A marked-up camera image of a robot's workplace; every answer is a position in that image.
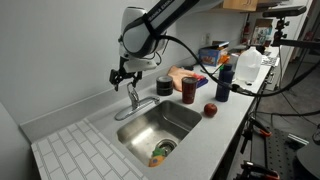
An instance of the sink drain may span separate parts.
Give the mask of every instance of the sink drain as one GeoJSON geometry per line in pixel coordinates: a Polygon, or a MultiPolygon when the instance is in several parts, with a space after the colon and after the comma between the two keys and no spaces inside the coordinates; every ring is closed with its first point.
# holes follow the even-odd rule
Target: sink drain
{"type": "Polygon", "coordinates": [[[173,149],[177,147],[177,144],[170,139],[164,139],[160,141],[156,147],[163,149],[165,153],[164,156],[167,157],[173,151],[173,149]]]}

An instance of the cabinet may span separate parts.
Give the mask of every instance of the cabinet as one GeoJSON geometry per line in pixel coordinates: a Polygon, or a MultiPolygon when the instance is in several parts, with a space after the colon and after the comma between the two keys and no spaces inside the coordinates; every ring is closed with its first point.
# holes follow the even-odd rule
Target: cabinet
{"type": "Polygon", "coordinates": [[[224,0],[221,8],[233,9],[233,10],[244,10],[244,11],[255,11],[257,8],[258,0],[224,0]]]}
{"type": "Polygon", "coordinates": [[[258,3],[287,3],[290,0],[258,0],[258,3]]]}

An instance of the faucet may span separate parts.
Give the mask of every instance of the faucet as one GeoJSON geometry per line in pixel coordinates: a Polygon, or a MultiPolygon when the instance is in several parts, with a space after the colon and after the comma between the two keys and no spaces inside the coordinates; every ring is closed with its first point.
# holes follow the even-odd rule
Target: faucet
{"type": "Polygon", "coordinates": [[[127,91],[131,100],[131,106],[126,107],[125,109],[121,110],[116,114],[115,119],[118,121],[126,119],[130,115],[148,106],[152,102],[154,102],[156,105],[160,103],[160,98],[157,96],[149,96],[142,100],[139,100],[139,95],[133,87],[132,82],[127,84],[127,91]]]}

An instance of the white bottle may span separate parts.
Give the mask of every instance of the white bottle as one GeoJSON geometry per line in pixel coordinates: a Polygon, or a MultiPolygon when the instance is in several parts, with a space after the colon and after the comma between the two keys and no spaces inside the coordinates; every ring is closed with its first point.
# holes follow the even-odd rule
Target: white bottle
{"type": "Polygon", "coordinates": [[[254,82],[259,74],[262,55],[256,47],[250,47],[238,59],[235,77],[245,82],[254,82]]]}

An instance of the blue bottle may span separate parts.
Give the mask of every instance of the blue bottle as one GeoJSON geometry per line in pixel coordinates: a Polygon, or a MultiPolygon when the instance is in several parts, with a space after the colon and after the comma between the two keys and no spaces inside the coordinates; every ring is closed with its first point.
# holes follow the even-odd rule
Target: blue bottle
{"type": "MultiPolygon", "coordinates": [[[[219,80],[225,83],[231,83],[233,75],[234,72],[232,71],[232,64],[225,64],[223,68],[220,69],[219,80]]],[[[218,85],[216,92],[216,100],[220,102],[228,101],[229,93],[229,89],[218,85]]]]}

